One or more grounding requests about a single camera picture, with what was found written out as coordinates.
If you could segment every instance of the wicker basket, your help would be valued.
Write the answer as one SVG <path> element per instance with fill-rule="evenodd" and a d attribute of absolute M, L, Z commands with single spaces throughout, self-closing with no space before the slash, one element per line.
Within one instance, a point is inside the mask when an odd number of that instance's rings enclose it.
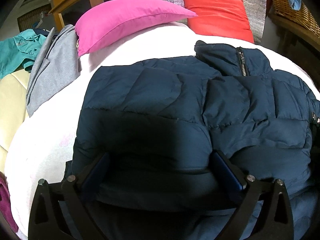
<path fill-rule="evenodd" d="M 299 11 L 293 10 L 288 0 L 272 0 L 275 14 L 295 22 L 320 38 L 320 28 L 308 8 L 302 3 Z"/>
<path fill-rule="evenodd" d="M 44 6 L 41 6 L 37 9 L 34 9 L 22 16 L 20 16 L 17 21 L 18 21 L 18 26 L 19 26 L 19 31 L 23 32 L 26 29 L 32 29 L 32 25 L 40 20 L 40 13 L 41 12 L 46 12 L 48 13 L 51 10 L 51 5 L 46 4 Z"/>

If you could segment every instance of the maroon towel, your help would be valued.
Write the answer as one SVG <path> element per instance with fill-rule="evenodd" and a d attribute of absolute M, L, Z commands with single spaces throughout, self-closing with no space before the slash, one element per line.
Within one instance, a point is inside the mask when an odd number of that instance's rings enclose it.
<path fill-rule="evenodd" d="M 11 205 L 10 205 L 10 194 L 7 188 L 7 184 L 0 176 L 0 211 L 4 218 L 7 220 L 12 230 L 16 233 L 18 232 L 18 226 L 14 221 L 11 213 Z"/>

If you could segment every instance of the cream cushion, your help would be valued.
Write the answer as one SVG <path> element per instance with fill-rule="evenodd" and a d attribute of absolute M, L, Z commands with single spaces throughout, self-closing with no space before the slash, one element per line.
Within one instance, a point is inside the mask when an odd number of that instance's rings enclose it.
<path fill-rule="evenodd" d="M 30 74 L 24 69 L 6 75 L 0 80 L 0 171 L 12 138 L 17 129 L 28 118 L 26 93 Z"/>

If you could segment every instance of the metal bolt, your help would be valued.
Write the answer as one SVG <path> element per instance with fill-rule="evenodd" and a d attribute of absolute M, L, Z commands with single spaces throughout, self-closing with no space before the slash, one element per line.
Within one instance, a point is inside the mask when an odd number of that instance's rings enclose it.
<path fill-rule="evenodd" d="M 75 175 L 70 175 L 68 178 L 67 178 L 67 181 L 69 182 L 73 182 L 76 180 L 76 176 Z"/>
<path fill-rule="evenodd" d="M 256 177 L 253 176 L 253 175 L 251 175 L 251 174 L 249 174 L 249 175 L 247 176 L 247 180 L 248 180 L 248 181 L 251 181 L 251 182 L 254 182 L 254 181 L 256 180 Z"/>
<path fill-rule="evenodd" d="M 43 186 L 45 183 L 45 179 L 39 179 L 38 185 Z"/>
<path fill-rule="evenodd" d="M 280 185 L 280 186 L 283 186 L 284 185 L 284 182 L 282 179 L 276 179 L 276 182 Z"/>

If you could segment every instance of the teal shirt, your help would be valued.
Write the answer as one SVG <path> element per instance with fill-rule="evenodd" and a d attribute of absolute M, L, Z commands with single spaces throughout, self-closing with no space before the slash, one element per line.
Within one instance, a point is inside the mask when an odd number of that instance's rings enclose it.
<path fill-rule="evenodd" d="M 32 29 L 0 41 L 0 79 L 15 71 L 20 65 L 31 71 L 46 37 Z"/>

